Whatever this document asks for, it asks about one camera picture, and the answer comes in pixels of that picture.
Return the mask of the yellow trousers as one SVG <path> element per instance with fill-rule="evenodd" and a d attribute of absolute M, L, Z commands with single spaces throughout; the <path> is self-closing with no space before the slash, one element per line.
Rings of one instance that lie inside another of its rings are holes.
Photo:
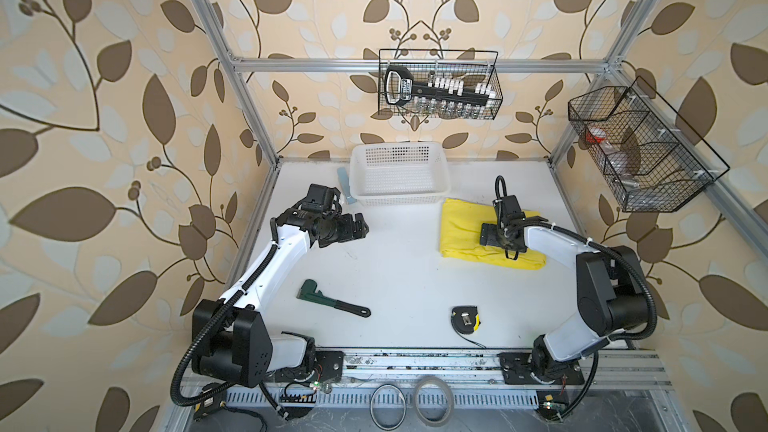
<path fill-rule="evenodd" d="M 483 263 L 510 269 L 539 270 L 546 256 L 537 251 L 520 253 L 516 260 L 507 258 L 502 249 L 480 244 L 485 223 L 496 225 L 491 205 L 447 198 L 442 204 L 439 250 L 443 257 Z"/>

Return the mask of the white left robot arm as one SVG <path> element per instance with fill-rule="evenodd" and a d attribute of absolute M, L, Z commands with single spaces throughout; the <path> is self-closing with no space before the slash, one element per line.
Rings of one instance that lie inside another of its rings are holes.
<path fill-rule="evenodd" d="M 219 299 L 195 307 L 191 344 L 170 384 L 175 405 L 203 405 L 234 386 L 265 391 L 273 373 L 299 381 L 321 376 L 314 338 L 272 335 L 263 314 L 313 246 L 363 239 L 369 227 L 362 214 L 343 211 L 339 189 L 312 184 L 302 199 L 270 220 L 269 230 L 270 241 L 243 276 Z"/>

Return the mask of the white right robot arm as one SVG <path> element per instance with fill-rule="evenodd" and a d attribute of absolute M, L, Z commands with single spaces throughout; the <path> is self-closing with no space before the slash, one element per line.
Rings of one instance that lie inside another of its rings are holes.
<path fill-rule="evenodd" d="M 626 246 L 608 247 L 541 216 L 523 212 L 506 181 L 495 179 L 495 221 L 484 223 L 480 244 L 504 252 L 516 261 L 536 251 L 575 273 L 577 311 L 558 328 L 538 336 L 528 362 L 515 365 L 531 379 L 549 385 L 590 357 L 589 375 L 578 394 L 566 405 L 547 399 L 537 410 L 546 422 L 563 422 L 581 404 L 597 375 L 599 351 L 616 341 L 650 337 L 657 328 L 657 303 L 637 254 Z"/>

